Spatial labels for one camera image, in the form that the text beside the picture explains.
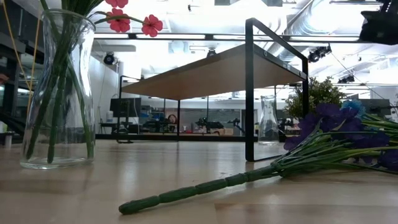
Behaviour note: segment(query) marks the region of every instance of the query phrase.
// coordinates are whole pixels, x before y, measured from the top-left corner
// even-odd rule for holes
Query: shelf
[[[122,88],[125,93],[186,100],[245,90],[245,44]],[[301,82],[307,75],[254,44],[254,87]]]

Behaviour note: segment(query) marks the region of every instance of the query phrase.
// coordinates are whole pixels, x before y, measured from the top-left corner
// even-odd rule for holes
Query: black metal frame
[[[231,142],[245,142],[245,156],[246,160],[249,162],[262,161],[266,159],[273,159],[275,156],[255,159],[254,158],[254,143],[257,141],[257,137],[254,136],[254,54],[257,51],[254,45],[254,35],[253,35],[253,27],[257,27],[259,30],[263,31],[265,35],[268,35],[274,42],[280,44],[289,52],[297,56],[302,60],[302,71],[299,72],[296,69],[292,68],[290,71],[301,78],[303,78],[303,113],[307,114],[309,110],[309,95],[308,95],[308,59],[306,56],[302,55],[298,50],[288,44],[283,38],[274,33],[268,27],[266,27],[263,23],[258,21],[255,18],[251,18],[246,20],[246,122],[245,122],[245,137],[241,136],[180,136],[180,112],[181,112],[181,101],[178,100],[177,106],[177,133],[175,136],[130,136],[130,135],[120,135],[120,116],[118,117],[118,130],[116,140],[118,143],[133,143],[132,140],[151,140],[151,141],[231,141]],[[268,56],[266,52],[264,52],[265,57],[274,62],[278,66],[285,67],[280,64],[281,62],[276,60],[271,54]],[[119,99],[121,99],[122,93],[122,83],[123,78],[129,78],[127,76],[120,76],[119,80]],[[114,139],[113,135],[102,135],[97,134],[99,139]]]
[[[254,37],[253,27],[257,27],[265,35],[268,35],[276,43],[283,46],[290,53],[302,60],[302,73],[307,77],[303,80],[303,113],[307,114],[309,110],[308,95],[308,59],[298,50],[288,44],[284,39],[275,32],[266,27],[263,23],[255,18],[246,20],[245,25],[245,42],[246,42],[246,122],[245,122],[245,156],[249,162],[262,161],[270,159],[270,157],[255,159],[254,158]]]

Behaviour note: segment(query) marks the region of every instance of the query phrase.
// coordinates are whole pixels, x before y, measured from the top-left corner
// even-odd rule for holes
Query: wooden tabletop
[[[231,187],[122,216],[128,200],[266,166],[236,142],[97,141],[92,166],[22,169],[19,148],[0,148],[1,223],[397,223],[398,178],[324,172]],[[259,154],[280,148],[257,147]]]
[[[122,88],[123,92],[170,100],[245,90],[245,45],[169,70]],[[254,44],[254,87],[301,82],[307,75]]]

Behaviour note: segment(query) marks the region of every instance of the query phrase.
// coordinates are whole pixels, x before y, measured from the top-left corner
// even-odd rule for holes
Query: wall
[[[95,111],[96,133],[100,130],[100,118],[106,121],[111,98],[118,97],[119,75],[94,57],[90,57],[91,94]]]

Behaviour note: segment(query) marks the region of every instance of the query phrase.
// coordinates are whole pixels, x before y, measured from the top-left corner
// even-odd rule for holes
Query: pipe
[[[335,31],[338,27],[337,24],[325,24],[324,26],[315,27],[313,21],[320,21],[326,15],[319,13],[318,10],[324,11],[330,7],[329,1],[324,0],[311,0],[293,19],[288,23],[284,34],[288,35],[326,35]],[[299,52],[306,50],[307,46],[298,46],[296,49]],[[279,57],[283,61],[291,61],[294,58],[290,52],[286,51],[277,43],[273,43],[268,49],[272,55]]]

